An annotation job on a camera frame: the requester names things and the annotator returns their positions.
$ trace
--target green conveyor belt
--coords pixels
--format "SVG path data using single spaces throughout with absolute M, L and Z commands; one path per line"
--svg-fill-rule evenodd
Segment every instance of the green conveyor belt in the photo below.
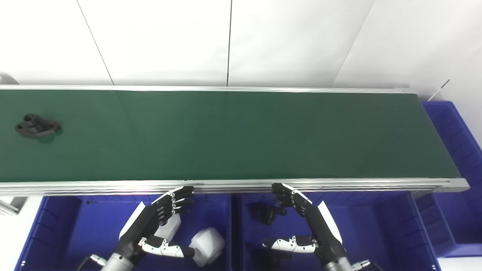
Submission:
M 1 182 L 460 176 L 413 94 L 1 90 L 0 125 Z

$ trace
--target black mechanical part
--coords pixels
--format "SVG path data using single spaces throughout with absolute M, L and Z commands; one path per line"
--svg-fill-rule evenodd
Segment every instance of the black mechanical part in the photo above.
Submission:
M 305 209 L 306 220 L 309 228 L 313 232 L 313 239 L 318 242 L 315 255 L 320 259 L 323 266 L 339 259 L 346 258 L 347 252 L 343 245 L 331 233 L 323 216 L 317 207 L 311 205 Z
M 145 255 L 145 252 L 138 245 L 139 240 L 144 236 L 151 236 L 156 232 L 159 227 L 159 220 L 156 216 L 156 207 L 153 205 L 146 206 L 132 226 L 120 237 L 114 253 L 121 255 L 134 265 L 137 265 Z
M 62 129 L 58 122 L 45 120 L 36 114 L 27 114 L 23 117 L 23 121 L 15 126 L 15 130 L 25 136 L 31 138 L 39 138 L 53 135 Z
M 281 250 L 256 248 L 252 250 L 254 260 L 261 270 L 275 271 L 281 259 L 291 259 L 291 253 Z
M 162 243 L 164 242 L 164 238 L 152 235 L 146 240 L 146 244 L 151 245 L 153 247 L 161 247 Z
M 296 245 L 298 246 L 308 246 L 313 244 L 313 239 L 308 235 L 296 235 Z
M 181 249 L 182 254 L 184 255 L 184 258 L 192 258 L 194 257 L 194 255 L 196 255 L 196 250 L 192 247 L 180 245 L 179 248 Z
M 251 215 L 263 224 L 271 225 L 276 216 L 285 216 L 286 209 L 268 203 L 250 203 Z

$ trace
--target white wall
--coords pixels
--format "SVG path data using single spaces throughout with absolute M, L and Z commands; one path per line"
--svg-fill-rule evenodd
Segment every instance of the white wall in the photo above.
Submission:
M 333 87 L 406 87 L 429 97 L 482 45 L 480 0 L 377 0 Z
M 2 250 L 0 270 L 13 271 L 17 267 L 41 201 L 42 197 L 28 197 L 17 216 L 0 215 L 0 240 L 8 244 L 8 249 Z
M 0 72 L 20 84 L 111 84 L 75 0 L 0 0 Z
M 444 100 L 454 102 L 479 146 L 482 146 L 482 46 L 469 55 L 450 78 L 440 94 Z
M 226 86 L 230 1 L 79 3 L 115 84 Z
M 330 87 L 374 0 L 233 0 L 230 86 Z

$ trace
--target metal connector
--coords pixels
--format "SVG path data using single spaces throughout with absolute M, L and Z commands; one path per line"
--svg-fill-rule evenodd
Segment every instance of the metal connector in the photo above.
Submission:
M 142 246 L 142 245 L 144 245 L 144 244 L 146 243 L 146 241 L 147 241 L 147 238 L 146 238 L 146 237 L 142 237 L 141 240 L 139 240 L 139 243 L 138 243 L 137 245 Z
M 364 261 L 354 263 L 351 267 L 353 268 L 353 271 L 359 271 L 370 265 L 371 265 L 371 262 L 369 260 L 364 260 Z
M 94 262 L 96 262 L 98 265 L 100 266 L 105 266 L 106 263 L 107 263 L 107 260 L 100 257 L 99 255 L 96 255 L 96 254 L 92 254 L 90 255 L 90 259 L 93 260 Z

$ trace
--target robot finger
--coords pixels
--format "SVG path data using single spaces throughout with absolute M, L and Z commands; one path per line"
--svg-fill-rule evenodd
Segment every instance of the robot finger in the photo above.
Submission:
M 161 206 L 159 208 L 157 208 L 157 211 L 159 214 L 164 214 L 164 213 L 172 213 L 173 212 L 173 203 L 171 202 L 171 204 L 166 204 L 164 206 Z
M 271 192 L 273 194 L 281 194 L 287 197 L 291 197 L 291 194 L 294 190 L 296 189 L 283 183 L 273 183 L 271 185 Z
M 315 244 L 309 236 L 281 237 L 278 239 L 264 238 L 263 246 L 271 249 L 290 251 L 296 253 L 313 253 Z
M 302 206 L 302 207 L 306 207 L 307 204 L 313 204 L 313 202 L 311 200 L 309 200 L 309 198 L 307 198 L 303 193 L 301 193 L 300 191 L 296 190 L 295 193 L 293 193 L 293 195 L 291 195 L 292 199 L 293 199 L 293 202 L 295 205 L 299 205 L 299 206 Z
M 164 208 L 166 205 L 172 204 L 172 197 L 169 194 L 163 194 L 155 201 L 151 203 L 151 205 L 156 206 L 157 209 Z
M 282 194 L 275 194 L 274 198 L 280 203 L 280 207 L 293 207 L 293 202 L 291 201 L 291 197 L 287 197 Z
M 172 216 L 172 212 L 159 214 L 159 225 L 166 223 Z
M 194 200 L 193 199 L 188 199 L 188 198 L 184 198 L 184 199 L 180 199 L 178 201 L 175 201 L 173 202 L 174 203 L 174 206 L 178 207 L 178 206 L 191 206 L 194 204 Z
M 166 239 L 154 235 L 148 239 L 143 238 L 140 245 L 145 252 L 160 256 L 192 258 L 195 254 L 192 247 L 180 246 L 174 242 L 168 243 Z
M 175 214 L 189 214 L 190 210 L 187 208 L 176 207 L 174 208 Z
M 181 186 L 171 190 L 170 192 L 174 195 L 174 201 L 178 201 L 183 198 L 192 198 L 194 197 L 194 186 Z

